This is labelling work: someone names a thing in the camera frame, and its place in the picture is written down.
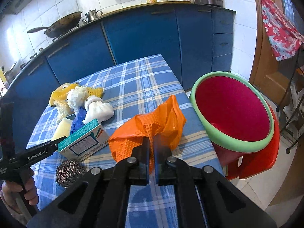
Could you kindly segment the person's left hand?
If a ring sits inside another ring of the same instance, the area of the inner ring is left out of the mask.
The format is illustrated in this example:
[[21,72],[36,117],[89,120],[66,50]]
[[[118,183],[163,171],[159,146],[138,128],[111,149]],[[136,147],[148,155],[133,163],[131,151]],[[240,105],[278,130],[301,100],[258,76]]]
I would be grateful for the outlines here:
[[[29,172],[30,178],[25,184],[26,194],[24,195],[24,197],[25,200],[28,201],[29,205],[34,206],[38,204],[39,197],[37,194],[35,180],[33,179],[34,172],[32,169],[30,169]],[[2,184],[1,200],[3,201],[10,214],[14,217],[14,219],[18,220],[20,223],[27,223],[22,211],[20,210],[16,202],[16,196],[22,190],[23,188],[21,185],[6,180]]]

